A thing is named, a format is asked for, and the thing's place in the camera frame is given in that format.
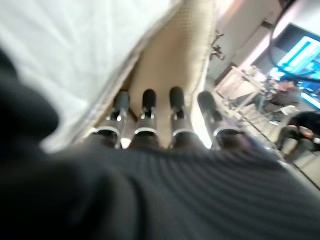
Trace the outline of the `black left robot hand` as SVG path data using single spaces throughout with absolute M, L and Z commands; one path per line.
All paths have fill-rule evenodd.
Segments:
M 94 133 L 47 153 L 59 118 L 0 55 L 3 240 L 317 240 L 320 196 L 252 137 L 219 150 L 116 149 Z

